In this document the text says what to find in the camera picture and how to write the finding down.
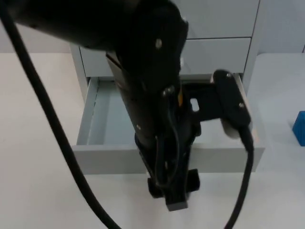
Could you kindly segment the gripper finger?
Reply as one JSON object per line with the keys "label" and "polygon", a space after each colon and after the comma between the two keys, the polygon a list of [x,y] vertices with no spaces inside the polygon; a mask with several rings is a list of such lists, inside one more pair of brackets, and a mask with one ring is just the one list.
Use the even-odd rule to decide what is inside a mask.
{"label": "gripper finger", "polygon": [[164,198],[169,211],[177,211],[188,208],[189,193],[166,193]]}

